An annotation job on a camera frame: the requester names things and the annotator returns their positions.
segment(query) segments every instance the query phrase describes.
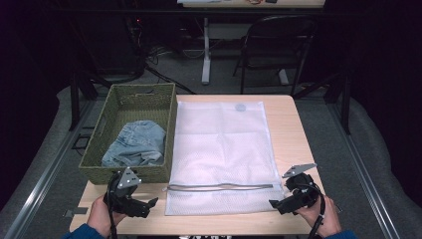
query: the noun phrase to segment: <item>wooden table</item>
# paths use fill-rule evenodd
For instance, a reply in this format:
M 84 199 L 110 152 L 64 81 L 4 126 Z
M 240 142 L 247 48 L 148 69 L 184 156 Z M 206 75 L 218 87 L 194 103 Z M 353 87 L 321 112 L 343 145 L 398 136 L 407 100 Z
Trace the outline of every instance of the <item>wooden table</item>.
M 276 165 L 282 175 L 293 164 L 313 163 L 307 137 L 295 102 L 289 96 L 177 96 L 180 102 L 263 102 L 270 129 Z M 323 191 L 317 169 L 307 171 Z M 309 234 L 311 227 L 301 216 L 281 215 L 278 211 L 218 216 L 165 216 L 167 183 L 142 183 L 133 198 L 159 200 L 147 218 L 125 218 L 118 226 L 118 234 L 127 235 L 294 235 Z M 92 202 L 106 192 L 106 185 L 88 182 L 79 207 L 91 210 Z M 87 222 L 89 214 L 77 214 L 70 230 Z

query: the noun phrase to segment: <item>black chair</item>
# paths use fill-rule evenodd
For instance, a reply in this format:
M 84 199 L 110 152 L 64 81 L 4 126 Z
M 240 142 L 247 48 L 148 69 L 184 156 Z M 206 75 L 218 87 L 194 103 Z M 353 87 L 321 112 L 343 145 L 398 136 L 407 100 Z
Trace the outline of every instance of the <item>black chair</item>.
M 244 38 L 233 73 L 242 67 L 240 93 L 244 92 L 246 69 L 296 69 L 292 96 L 316 30 L 317 23 L 307 16 L 269 16 L 255 22 Z

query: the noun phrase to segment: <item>wicker basket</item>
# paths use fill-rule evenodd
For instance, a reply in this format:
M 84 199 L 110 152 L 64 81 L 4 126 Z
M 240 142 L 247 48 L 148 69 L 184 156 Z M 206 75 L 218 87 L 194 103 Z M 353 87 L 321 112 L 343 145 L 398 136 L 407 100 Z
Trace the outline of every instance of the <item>wicker basket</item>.
M 102 158 L 127 122 L 153 120 L 165 131 L 164 162 L 162 165 L 131 167 L 142 182 L 168 182 L 173 157 L 177 100 L 174 84 L 113 85 L 105 100 L 80 171 L 93 184 L 108 184 L 116 171 L 124 167 L 103 167 Z

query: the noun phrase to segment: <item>denim jeans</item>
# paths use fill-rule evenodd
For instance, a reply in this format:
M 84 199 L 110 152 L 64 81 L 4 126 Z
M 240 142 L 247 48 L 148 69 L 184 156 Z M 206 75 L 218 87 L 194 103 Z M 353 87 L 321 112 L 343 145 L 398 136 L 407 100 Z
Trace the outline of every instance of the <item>denim jeans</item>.
M 103 156 L 103 166 L 160 165 L 165 130 L 152 120 L 128 122 Z

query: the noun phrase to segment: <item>mesh bag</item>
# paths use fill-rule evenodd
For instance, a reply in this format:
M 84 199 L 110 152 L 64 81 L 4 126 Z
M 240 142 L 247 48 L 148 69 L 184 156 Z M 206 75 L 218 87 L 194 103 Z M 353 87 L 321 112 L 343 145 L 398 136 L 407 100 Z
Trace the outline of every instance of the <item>mesh bag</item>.
M 273 210 L 281 183 L 263 103 L 178 103 L 166 215 Z

